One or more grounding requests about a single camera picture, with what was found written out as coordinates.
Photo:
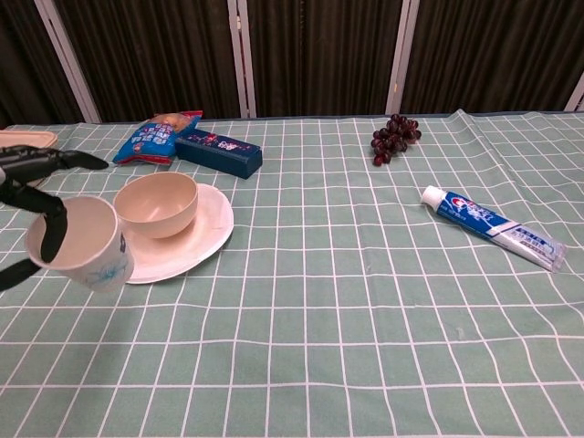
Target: toothpaste tube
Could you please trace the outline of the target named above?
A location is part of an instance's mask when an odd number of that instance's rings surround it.
[[[565,245],[487,210],[460,194],[429,185],[423,192],[422,202],[430,205],[440,216],[548,271],[558,272],[564,262]]]

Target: bowl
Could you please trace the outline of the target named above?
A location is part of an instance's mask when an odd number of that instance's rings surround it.
[[[113,206],[124,227],[153,239],[180,233],[197,214],[196,181],[179,172],[156,172],[126,184]]]

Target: snack bag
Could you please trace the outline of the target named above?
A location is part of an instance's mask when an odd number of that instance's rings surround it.
[[[202,111],[156,114],[135,130],[124,142],[113,158],[116,164],[133,161],[152,164],[171,165],[176,154],[174,143],[180,135],[192,132],[201,117]]]

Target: black robotic claw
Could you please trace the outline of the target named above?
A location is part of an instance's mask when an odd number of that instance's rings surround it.
[[[57,170],[81,167],[102,170],[108,163],[83,151],[59,151],[18,145],[0,148],[0,202],[42,214],[47,230],[40,256],[50,263],[57,256],[67,233],[67,209],[60,198],[26,185]],[[0,272],[0,292],[15,286],[38,270],[32,261],[18,262]]]

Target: cup rim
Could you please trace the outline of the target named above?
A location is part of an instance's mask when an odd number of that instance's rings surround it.
[[[31,254],[32,251],[31,251],[31,242],[30,242],[30,239],[31,239],[30,230],[36,221],[43,220],[42,214],[39,214],[36,217],[36,219],[30,224],[28,229],[26,230],[26,236],[25,236],[26,251],[28,252],[28,256],[30,257],[30,259],[36,265],[44,267],[45,269],[51,269],[51,270],[60,271],[60,272],[74,271],[76,269],[80,269],[81,267],[87,266],[90,263],[94,262],[96,259],[98,259],[99,257],[101,257],[103,255],[103,253],[106,251],[106,249],[108,249],[110,247],[111,242],[113,241],[114,237],[118,234],[118,230],[120,228],[120,222],[118,221],[118,214],[116,213],[115,208],[113,208],[113,205],[111,205],[111,203],[109,203],[107,200],[105,200],[99,196],[95,196],[95,195],[91,195],[91,194],[84,194],[84,195],[80,195],[80,196],[69,196],[68,198],[62,198],[62,201],[63,201],[63,203],[65,203],[65,201],[68,201],[70,199],[78,199],[78,198],[95,199],[95,200],[98,200],[98,201],[107,205],[107,207],[109,208],[109,210],[113,214],[113,218],[114,218],[114,228],[113,228],[113,231],[111,233],[111,236],[108,239],[108,242],[96,254],[94,254],[90,259],[86,260],[84,263],[79,263],[79,264],[71,265],[71,266],[54,266],[54,265],[47,264],[39,257],[36,257],[36,256]]]
[[[166,214],[165,216],[160,217],[160,218],[158,218],[156,220],[153,220],[153,221],[150,221],[150,220],[135,221],[133,219],[129,219],[124,214],[122,214],[122,213],[120,213],[118,211],[118,208],[116,207],[116,202],[118,201],[118,198],[119,198],[120,194],[124,190],[126,190],[128,187],[130,187],[134,183],[136,183],[138,181],[141,181],[141,180],[143,180],[145,178],[155,178],[156,175],[165,174],[165,173],[167,173],[167,174],[168,173],[171,173],[171,174],[174,174],[174,175],[179,175],[181,178],[187,179],[191,183],[194,184],[194,196],[193,196],[192,200],[188,204],[186,204],[179,212],[172,213],[172,214]],[[148,173],[147,175],[139,176],[135,180],[128,182],[121,189],[118,190],[118,192],[116,193],[116,195],[113,198],[113,201],[112,201],[111,205],[112,205],[114,211],[116,212],[116,215],[120,219],[122,219],[125,223],[127,223],[127,224],[136,224],[136,225],[142,225],[142,224],[157,224],[160,221],[166,221],[166,220],[171,219],[171,218],[173,218],[173,217],[175,217],[175,216],[177,216],[179,214],[184,213],[184,211],[190,209],[193,206],[193,204],[198,200],[198,198],[199,198],[199,186],[197,184],[197,181],[194,178],[192,178],[189,175],[187,175],[186,173],[182,173],[182,172],[177,172],[177,171],[162,171],[162,172]]]

